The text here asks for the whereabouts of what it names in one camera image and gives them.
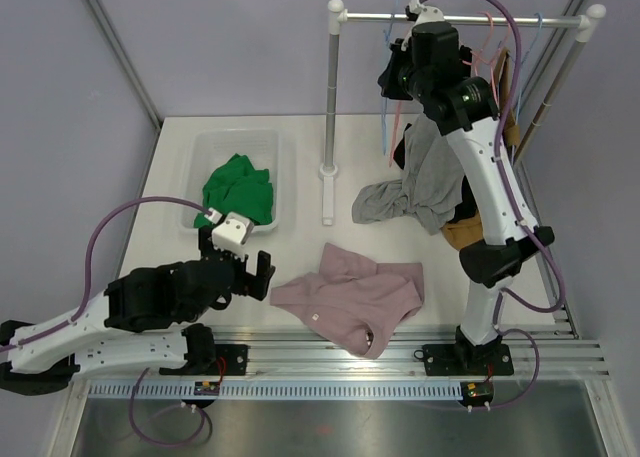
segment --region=green towel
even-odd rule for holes
[[[257,225],[273,222],[273,185],[269,170],[255,170],[249,157],[235,154],[229,162],[217,168],[202,189],[202,205],[218,212],[235,212]],[[200,213],[193,222],[196,228],[210,225]]]

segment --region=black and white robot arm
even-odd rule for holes
[[[216,361],[216,345],[211,328],[198,319],[210,308],[225,309],[234,294],[264,300],[275,272],[262,251],[256,274],[246,270],[249,219],[213,210],[209,219],[213,225],[199,230],[200,260],[135,269],[91,299],[77,320],[71,320],[74,309],[37,325],[2,324],[0,341],[15,347],[0,364],[0,388],[39,395],[74,379],[147,367],[172,375],[206,374]],[[24,343],[65,322],[69,325],[51,335]],[[185,322],[192,325],[170,328]],[[165,332],[140,335],[149,330]]]
[[[538,251],[524,228],[533,229],[544,246],[554,235],[530,212],[502,139],[499,153],[495,151],[499,111],[487,81],[471,77],[463,63],[471,60],[471,49],[460,46],[458,32],[439,9],[412,0],[406,11],[414,25],[404,39],[391,44],[392,56],[378,84],[384,97],[422,104],[460,160],[480,212],[484,239],[460,251],[471,284],[453,354],[468,373],[478,362],[476,369],[486,369],[487,358],[500,346],[494,323],[500,292]],[[499,163],[520,216],[509,200]]]

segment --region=plastic container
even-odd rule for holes
[[[205,132],[196,136],[191,156],[183,173],[182,197],[202,203],[202,187],[214,170],[226,164],[234,154],[246,155],[257,170],[269,169],[273,185],[273,222],[256,225],[253,233],[271,232],[278,225],[282,209],[282,172],[280,165],[280,136],[271,129],[233,129]],[[197,212],[183,207],[179,210],[178,224],[183,231],[196,233],[193,220]]]

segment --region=gray wall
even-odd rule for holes
[[[637,0],[590,0],[608,15],[587,45],[526,158],[536,201],[583,336],[600,340],[640,443],[637,223]]]
[[[0,320],[77,305],[93,227],[136,195],[154,136],[81,0],[0,0]],[[95,289],[127,218],[108,228]],[[39,455],[58,396],[0,392],[2,454]]]
[[[326,110],[329,0],[104,0],[163,115],[319,114]],[[399,0],[401,9],[409,0]],[[560,13],[567,0],[501,0],[513,12]],[[391,12],[393,0],[344,0],[354,12]],[[491,10],[439,0],[445,13]],[[352,24],[341,43],[338,111],[380,109],[376,78],[384,24]],[[396,30],[406,32],[406,26]],[[486,28],[462,38],[481,44]],[[535,32],[523,32],[525,45]],[[504,29],[496,32],[504,37]],[[536,52],[542,49],[537,46]]]

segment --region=table top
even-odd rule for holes
[[[412,116],[403,116],[400,129]],[[282,145],[282,214],[269,234],[254,234],[246,245],[249,269],[255,256],[265,250],[272,256],[276,274],[272,287],[308,272],[316,272],[326,242],[363,254],[379,263],[421,262],[425,279],[425,303],[420,312],[398,332],[450,328],[462,320],[469,280],[457,251],[441,234],[430,236],[412,217],[400,217],[368,225],[354,224],[351,205],[368,184],[399,178],[382,155],[380,117],[341,115],[336,119],[335,161],[339,167],[335,184],[335,224],[322,225],[322,182],[318,170],[323,155],[324,116],[170,117],[164,122],[144,188],[145,197],[184,197],[182,179],[195,138],[212,130],[274,129]],[[139,208],[125,253],[122,275],[137,267],[152,267],[198,259],[197,235],[185,232],[179,220],[182,209],[171,204],[146,204]],[[513,289],[529,302],[547,306],[549,299],[535,259],[523,265]],[[234,297],[225,311],[209,311],[201,320],[220,331],[287,332],[306,327],[288,312],[269,305]],[[502,323],[522,326],[553,325],[550,314],[531,312],[516,302],[505,302]]]

